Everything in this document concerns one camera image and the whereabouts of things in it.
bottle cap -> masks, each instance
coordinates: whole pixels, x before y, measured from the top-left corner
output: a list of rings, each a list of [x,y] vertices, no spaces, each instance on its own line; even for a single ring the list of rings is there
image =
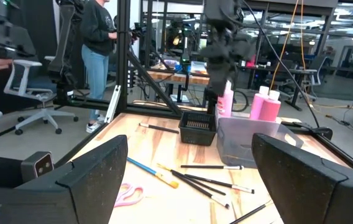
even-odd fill
[[[269,87],[267,86],[260,86],[259,87],[259,94],[267,96],[269,92]]]
[[[227,80],[225,90],[231,90],[231,89],[232,89],[232,83],[231,83],[231,81]]]
[[[270,100],[277,101],[279,96],[280,96],[280,92],[279,91],[270,90],[270,92],[269,92],[269,99]]]

pink scissors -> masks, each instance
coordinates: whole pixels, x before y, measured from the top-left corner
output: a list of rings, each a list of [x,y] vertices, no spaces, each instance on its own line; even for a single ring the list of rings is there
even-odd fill
[[[133,196],[135,192],[140,191],[137,199],[127,201],[126,199]],[[119,194],[117,195],[116,203],[114,207],[128,206],[140,202],[144,197],[144,189],[142,187],[134,187],[131,184],[123,183],[121,184]]]

black basket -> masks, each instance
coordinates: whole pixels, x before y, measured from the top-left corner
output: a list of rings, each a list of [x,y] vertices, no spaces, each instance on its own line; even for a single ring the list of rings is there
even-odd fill
[[[183,143],[210,146],[216,134],[215,116],[184,112],[179,122]]]

white sneaker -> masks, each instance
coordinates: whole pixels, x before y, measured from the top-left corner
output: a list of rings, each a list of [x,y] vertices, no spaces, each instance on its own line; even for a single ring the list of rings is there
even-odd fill
[[[85,129],[85,131],[91,134],[91,133],[94,132],[98,127],[100,127],[100,124],[99,124],[98,122],[95,122],[95,123],[92,124],[91,126],[89,126],[89,125],[87,124],[87,128]]]
[[[104,120],[105,120],[105,117],[100,114],[100,115],[98,116],[98,122],[99,122],[99,123],[104,123]]]

desk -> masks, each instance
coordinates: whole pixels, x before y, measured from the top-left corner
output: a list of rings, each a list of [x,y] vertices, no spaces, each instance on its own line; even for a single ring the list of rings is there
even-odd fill
[[[152,68],[154,69],[162,69],[165,68],[161,65],[155,65]],[[167,73],[167,72],[153,72],[147,71],[147,73],[154,79],[154,80],[165,80],[165,81],[173,81],[173,82],[186,82],[186,75],[174,73]],[[189,84],[197,84],[197,85],[207,85],[209,82],[209,77],[196,77],[196,76],[189,76]]]
[[[297,121],[288,118],[282,118],[282,120]],[[172,129],[178,129],[179,124],[179,120],[174,119],[122,113],[85,145],[74,159],[117,135],[125,134],[128,138],[128,156],[163,174],[171,175],[168,171],[157,167],[157,163],[165,164],[182,173],[210,177],[250,187],[255,189],[255,194],[213,186],[227,193],[224,198],[229,198],[232,205],[228,210],[175,177],[172,178],[180,183],[177,189],[169,187],[128,162],[123,182],[142,185],[145,189],[145,198],[136,205],[115,208],[110,223],[227,224],[269,201],[270,196],[257,169],[200,170],[180,168],[182,164],[221,165],[222,162],[216,149],[216,137],[209,147],[183,144],[180,142],[178,134],[143,128],[139,126],[141,122]],[[304,141],[303,150],[347,166],[312,137],[300,136],[300,138]],[[279,217],[277,209],[271,205],[241,224],[268,224]]]
[[[164,70],[165,67],[163,65],[155,65],[152,68],[154,69],[162,69]],[[167,72],[153,72],[147,71],[147,73],[154,79],[154,80],[164,80],[164,81],[171,81],[177,83],[185,83],[186,82],[186,75],[177,74],[177,73],[167,73]],[[189,85],[207,85],[209,83],[209,76],[207,77],[197,77],[190,75],[189,76]],[[168,95],[171,95],[173,92],[173,84],[168,84]],[[182,103],[181,100],[182,94],[182,85],[178,85],[178,103]]]

